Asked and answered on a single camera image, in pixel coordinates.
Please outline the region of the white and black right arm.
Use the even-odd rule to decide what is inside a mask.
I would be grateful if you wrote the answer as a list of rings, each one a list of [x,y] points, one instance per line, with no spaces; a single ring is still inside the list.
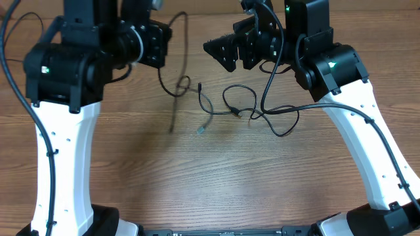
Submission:
[[[419,229],[419,177],[399,150],[375,101],[358,53],[333,40],[326,0],[284,3],[280,22],[270,1],[242,1],[248,18],[204,50],[227,71],[266,60],[286,65],[339,130],[366,189],[367,203],[282,235],[405,235]]]

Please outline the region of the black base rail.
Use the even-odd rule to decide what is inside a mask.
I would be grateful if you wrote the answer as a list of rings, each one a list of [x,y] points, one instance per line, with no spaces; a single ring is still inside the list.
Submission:
[[[139,229],[139,236],[313,236],[311,226],[283,226],[280,229],[218,229],[175,231],[171,229]]]

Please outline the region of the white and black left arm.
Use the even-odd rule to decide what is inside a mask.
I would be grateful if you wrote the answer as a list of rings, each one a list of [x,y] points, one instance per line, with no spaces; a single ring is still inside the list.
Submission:
[[[165,64],[172,31],[150,18],[160,0],[65,1],[24,59],[37,127],[37,200],[21,235],[140,235],[114,207],[91,202],[91,147],[116,69]]]

